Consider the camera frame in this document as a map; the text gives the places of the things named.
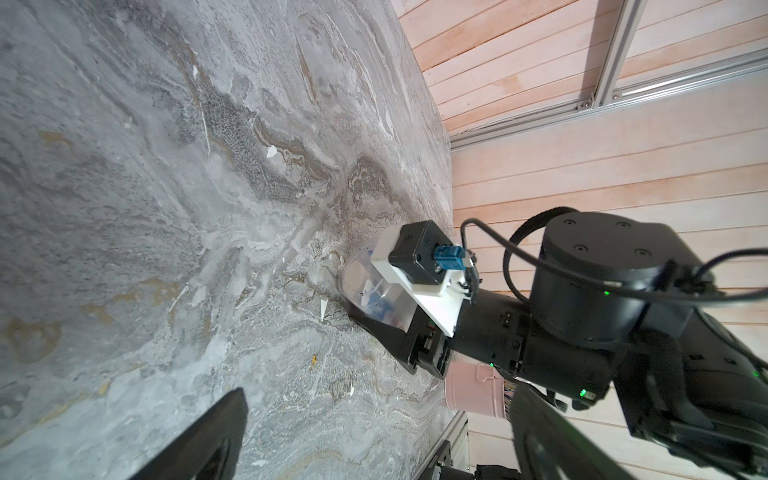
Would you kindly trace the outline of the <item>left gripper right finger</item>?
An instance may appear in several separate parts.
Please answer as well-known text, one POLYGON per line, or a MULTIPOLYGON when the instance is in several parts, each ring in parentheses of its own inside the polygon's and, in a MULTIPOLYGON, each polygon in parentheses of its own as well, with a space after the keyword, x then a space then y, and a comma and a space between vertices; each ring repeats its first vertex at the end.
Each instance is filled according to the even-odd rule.
POLYGON ((522 479, 632 477, 527 384, 512 396, 509 423, 522 479))

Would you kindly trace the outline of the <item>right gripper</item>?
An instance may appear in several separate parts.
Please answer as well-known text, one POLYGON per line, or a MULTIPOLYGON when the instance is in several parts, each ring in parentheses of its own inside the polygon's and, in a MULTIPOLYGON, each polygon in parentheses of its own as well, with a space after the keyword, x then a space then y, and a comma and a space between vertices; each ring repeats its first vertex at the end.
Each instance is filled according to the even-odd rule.
POLYGON ((448 337, 430 317, 416 307, 403 331, 366 316, 348 305, 350 318, 371 334, 410 374, 419 369, 444 379, 450 357, 462 354, 497 370, 506 380, 522 368, 530 308, 518 299, 482 290, 476 302, 462 304, 454 334, 448 337))

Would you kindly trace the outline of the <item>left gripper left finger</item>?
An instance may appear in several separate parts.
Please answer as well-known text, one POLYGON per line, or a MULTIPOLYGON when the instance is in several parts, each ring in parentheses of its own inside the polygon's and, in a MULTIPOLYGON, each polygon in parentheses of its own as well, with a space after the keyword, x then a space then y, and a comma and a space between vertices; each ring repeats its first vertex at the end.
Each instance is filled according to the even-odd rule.
POLYGON ((247 415, 244 390, 228 392, 132 479, 233 479, 247 415))

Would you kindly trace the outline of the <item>clear plastic container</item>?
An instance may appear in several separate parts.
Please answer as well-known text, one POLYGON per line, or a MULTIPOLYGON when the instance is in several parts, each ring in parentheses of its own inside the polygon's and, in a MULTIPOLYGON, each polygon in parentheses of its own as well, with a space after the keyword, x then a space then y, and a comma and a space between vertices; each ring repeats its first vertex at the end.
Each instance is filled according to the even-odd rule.
POLYGON ((416 302, 399 284, 389 283, 371 263, 374 242, 363 244, 344 264, 338 287, 343 296, 367 317, 407 331, 416 302))

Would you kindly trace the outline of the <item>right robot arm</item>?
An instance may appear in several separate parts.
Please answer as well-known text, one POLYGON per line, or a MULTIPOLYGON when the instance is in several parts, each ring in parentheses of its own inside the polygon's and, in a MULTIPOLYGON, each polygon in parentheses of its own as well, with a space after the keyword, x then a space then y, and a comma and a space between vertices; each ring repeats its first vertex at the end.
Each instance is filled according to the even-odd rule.
POLYGON ((668 226, 556 207, 500 237, 531 291, 484 290, 475 254, 433 221, 393 226, 343 267, 351 318, 450 407, 506 419, 517 465, 478 479, 623 479, 565 418, 615 391, 630 434, 735 479, 767 474, 767 364, 709 314, 714 262, 668 226))

